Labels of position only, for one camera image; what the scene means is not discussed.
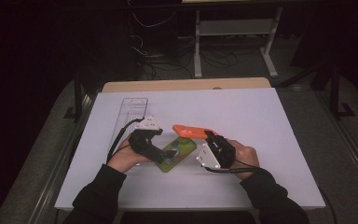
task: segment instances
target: gray carpet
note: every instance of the gray carpet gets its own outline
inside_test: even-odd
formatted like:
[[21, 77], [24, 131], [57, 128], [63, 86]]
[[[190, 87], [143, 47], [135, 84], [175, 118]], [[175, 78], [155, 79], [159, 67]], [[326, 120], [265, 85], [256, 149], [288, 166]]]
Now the gray carpet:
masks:
[[[280, 83], [300, 71], [289, 66], [296, 43], [298, 39], [295, 38], [278, 38], [274, 43], [271, 57], [276, 64], [278, 78], [269, 78], [257, 49], [249, 46], [246, 48], [246, 44], [238, 47], [235, 51], [236, 56], [229, 58], [232, 65], [226, 68], [223, 65], [227, 65], [227, 61], [210, 65], [211, 61], [208, 63], [204, 59], [202, 61], [203, 77], [267, 77], [271, 84]], [[214, 57], [214, 54], [211, 55], [208, 50], [204, 50], [203, 53], [207, 57]], [[188, 71], [192, 72], [191, 56], [191, 53], [186, 54], [176, 63], [186, 65]], [[188, 71], [178, 69], [178, 66], [167, 64], [159, 66], [163, 68], [157, 69], [158, 76], [162, 79], [189, 78]], [[149, 77], [150, 74], [143, 76], [143, 79]], [[331, 201], [338, 223], [358, 224], [358, 168], [346, 141], [340, 134], [337, 122], [326, 109], [328, 90], [311, 91], [311, 79], [312, 76], [306, 77], [296, 85], [279, 89], [278, 93], [310, 170]], [[64, 173], [56, 174], [55, 185], [50, 185], [51, 189], [45, 189], [45, 186], [51, 182], [51, 172], [55, 169], [57, 160], [62, 160], [63, 166], [68, 165], [69, 158], [67, 156], [61, 158], [62, 152], [75, 142], [74, 139], [79, 135], [81, 126], [84, 125], [82, 122], [74, 124], [73, 119], [63, 118], [67, 108], [74, 106], [73, 92], [73, 83], [69, 83], [51, 109], [50, 116], [29, 158], [2, 206], [0, 223], [52, 224], [55, 222], [57, 213], [53, 205]], [[344, 79], [341, 82], [340, 100], [349, 103], [356, 117], [344, 118], [339, 125], [348, 130], [353, 142], [358, 146], [358, 95], [352, 84]], [[45, 204], [38, 204], [40, 196]], [[312, 224], [333, 223], [332, 209], [329, 206], [308, 213]], [[60, 211], [57, 223], [62, 223], [67, 214], [67, 212]]]

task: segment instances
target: table leg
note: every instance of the table leg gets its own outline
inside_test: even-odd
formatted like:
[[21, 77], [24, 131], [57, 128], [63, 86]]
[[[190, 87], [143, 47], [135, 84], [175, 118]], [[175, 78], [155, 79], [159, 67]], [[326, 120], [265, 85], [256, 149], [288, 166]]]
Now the table leg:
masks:
[[200, 59], [200, 11], [196, 15], [196, 52], [194, 53], [194, 77], [201, 78], [201, 59]]
[[265, 47], [260, 48], [261, 55], [263, 56], [264, 63], [269, 71], [271, 77], [277, 77], [278, 73], [275, 69], [275, 66], [269, 57], [269, 51], [271, 50], [272, 42], [274, 41], [275, 34], [278, 28], [279, 20], [282, 15], [282, 7], [278, 7], [275, 13], [274, 20], [272, 21], [271, 27], [268, 33], [268, 41]]

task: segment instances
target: orange object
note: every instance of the orange object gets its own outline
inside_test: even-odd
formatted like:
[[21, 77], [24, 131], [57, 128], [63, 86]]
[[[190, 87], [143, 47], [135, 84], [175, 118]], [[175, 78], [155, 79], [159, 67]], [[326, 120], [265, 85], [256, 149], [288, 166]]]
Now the orange object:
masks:
[[211, 129], [198, 128], [198, 127], [190, 127], [181, 124], [174, 124], [172, 126], [173, 130], [181, 137], [186, 138], [201, 138], [206, 139], [208, 136], [205, 134], [205, 131], [213, 132], [214, 135], [218, 135], [215, 131]]

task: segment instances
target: dark background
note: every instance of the dark background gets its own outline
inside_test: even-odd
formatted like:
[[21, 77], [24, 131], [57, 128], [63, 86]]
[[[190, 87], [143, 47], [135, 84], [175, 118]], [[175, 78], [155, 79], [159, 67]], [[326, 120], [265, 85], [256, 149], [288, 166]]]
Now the dark background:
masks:
[[[90, 7], [86, 0], [76, 1], [76, 5]], [[170, 34], [193, 30], [193, 16], [179, 13], [174, 26], [178, 28]], [[91, 93], [106, 81], [137, 78], [136, 58], [127, 51], [131, 43], [126, 18], [125, 13], [68, 12], [53, 2], [0, 0], [0, 206], [49, 110], [75, 74], [80, 73]], [[342, 75], [358, 89], [357, 1], [339, 6], [287, 7], [279, 33], [305, 34], [294, 65], [307, 68], [326, 54], [334, 55]]]

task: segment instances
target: person's right hand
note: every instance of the person's right hand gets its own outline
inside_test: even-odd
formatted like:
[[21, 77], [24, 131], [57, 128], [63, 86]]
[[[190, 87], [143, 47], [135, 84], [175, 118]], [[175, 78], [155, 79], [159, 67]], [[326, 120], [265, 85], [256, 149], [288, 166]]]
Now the person's right hand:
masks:
[[[236, 140], [227, 140], [232, 146], [235, 147], [235, 161], [231, 165], [230, 169], [237, 169], [237, 168], [249, 168], [251, 166], [260, 167], [258, 163], [257, 153], [253, 147], [246, 147], [243, 144], [239, 143]], [[245, 172], [245, 173], [236, 173], [235, 175], [237, 178], [243, 180], [251, 176], [252, 172]]]
[[129, 138], [127, 137], [120, 146], [118, 146], [117, 152], [113, 154], [113, 157], [107, 163], [108, 166], [115, 170], [126, 173], [134, 165], [141, 162], [151, 162], [150, 159], [144, 157], [141, 154], [136, 153], [130, 146]]

